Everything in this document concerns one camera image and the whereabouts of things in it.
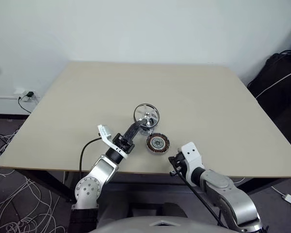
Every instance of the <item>black table leg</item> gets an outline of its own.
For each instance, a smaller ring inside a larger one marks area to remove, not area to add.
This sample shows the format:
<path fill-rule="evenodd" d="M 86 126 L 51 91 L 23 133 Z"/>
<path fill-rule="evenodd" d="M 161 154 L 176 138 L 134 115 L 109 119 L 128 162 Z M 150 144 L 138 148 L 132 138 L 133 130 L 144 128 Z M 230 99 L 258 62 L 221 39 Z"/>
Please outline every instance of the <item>black table leg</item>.
<path fill-rule="evenodd" d="M 67 201 L 76 202 L 74 190 L 65 186 L 47 171 L 26 169 L 16 169 L 16 171 L 26 176 L 28 179 L 43 186 L 44 188 L 47 188 L 51 192 L 54 192 L 62 198 L 65 198 Z"/>
<path fill-rule="evenodd" d="M 250 195 L 283 182 L 286 179 L 287 178 L 253 178 L 246 183 L 237 186 L 237 188 Z"/>

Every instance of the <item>beige tabletop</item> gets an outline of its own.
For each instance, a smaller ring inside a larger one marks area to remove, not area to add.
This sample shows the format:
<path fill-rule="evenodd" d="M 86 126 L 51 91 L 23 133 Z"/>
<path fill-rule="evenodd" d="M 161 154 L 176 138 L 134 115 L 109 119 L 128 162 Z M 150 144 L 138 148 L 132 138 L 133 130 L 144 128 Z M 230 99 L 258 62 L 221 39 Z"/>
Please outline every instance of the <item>beige tabletop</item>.
<path fill-rule="evenodd" d="M 157 107 L 155 132 L 165 134 L 170 149 L 153 155 L 146 137 L 119 171 L 168 173 L 167 157 L 192 141 L 206 168 L 233 177 L 291 177 L 291 145 L 239 78 L 220 66 L 71 62 L 25 121 L 0 166 L 42 170 L 79 169 L 83 146 L 106 124 L 123 134 L 141 103 Z M 106 152 L 102 141 L 83 157 L 89 170 Z"/>

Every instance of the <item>white wall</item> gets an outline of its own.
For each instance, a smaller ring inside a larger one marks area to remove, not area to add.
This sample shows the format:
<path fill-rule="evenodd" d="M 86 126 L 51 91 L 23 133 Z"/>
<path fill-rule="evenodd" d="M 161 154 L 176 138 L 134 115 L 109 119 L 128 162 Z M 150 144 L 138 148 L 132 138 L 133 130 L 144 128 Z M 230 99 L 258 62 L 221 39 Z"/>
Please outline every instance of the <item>white wall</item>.
<path fill-rule="evenodd" d="M 222 64 L 248 83 L 289 48 L 291 0 L 0 0 L 1 97 L 42 96 L 68 60 Z"/>

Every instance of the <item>electrical outlet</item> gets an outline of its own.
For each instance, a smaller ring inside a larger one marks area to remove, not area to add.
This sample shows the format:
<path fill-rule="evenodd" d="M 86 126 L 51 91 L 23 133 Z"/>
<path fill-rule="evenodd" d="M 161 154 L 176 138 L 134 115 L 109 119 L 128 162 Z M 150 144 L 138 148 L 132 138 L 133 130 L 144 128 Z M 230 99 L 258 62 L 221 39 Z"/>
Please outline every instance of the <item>electrical outlet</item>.
<path fill-rule="evenodd" d="M 32 97 L 29 98 L 26 95 L 30 91 L 32 91 L 34 93 L 33 98 L 34 97 L 39 98 L 39 96 L 38 96 L 38 94 L 37 94 L 37 92 L 35 90 L 25 90 L 25 89 L 22 89 L 22 88 L 16 89 L 15 92 L 14 92 L 14 96 L 17 97 L 17 98 L 21 97 L 21 101 L 29 101 L 29 100 L 32 100 Z"/>

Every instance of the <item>baseboard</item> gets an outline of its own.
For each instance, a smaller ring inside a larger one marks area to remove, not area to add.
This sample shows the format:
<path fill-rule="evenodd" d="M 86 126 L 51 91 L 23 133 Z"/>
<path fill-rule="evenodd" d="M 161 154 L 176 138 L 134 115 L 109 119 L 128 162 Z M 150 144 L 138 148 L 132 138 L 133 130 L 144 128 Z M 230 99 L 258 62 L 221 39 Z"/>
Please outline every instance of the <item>baseboard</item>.
<path fill-rule="evenodd" d="M 21 114 L 0 114 L 0 119 L 26 120 L 28 116 Z"/>

